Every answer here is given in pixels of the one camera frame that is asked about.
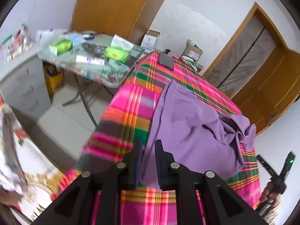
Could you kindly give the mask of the right hand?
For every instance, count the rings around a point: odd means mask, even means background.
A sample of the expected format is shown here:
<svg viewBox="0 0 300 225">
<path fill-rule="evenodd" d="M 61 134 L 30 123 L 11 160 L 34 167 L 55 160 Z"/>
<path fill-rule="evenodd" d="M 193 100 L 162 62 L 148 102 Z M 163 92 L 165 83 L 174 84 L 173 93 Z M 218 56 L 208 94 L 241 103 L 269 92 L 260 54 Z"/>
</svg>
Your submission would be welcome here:
<svg viewBox="0 0 300 225">
<path fill-rule="evenodd" d="M 272 189 L 272 184 L 271 184 L 271 182 L 268 182 L 261 194 L 259 203 L 263 203 L 263 202 L 267 201 L 268 199 L 272 199 L 273 200 L 272 208 L 273 208 L 280 204 L 281 195 L 278 193 L 272 193 L 271 189 Z"/>
</svg>

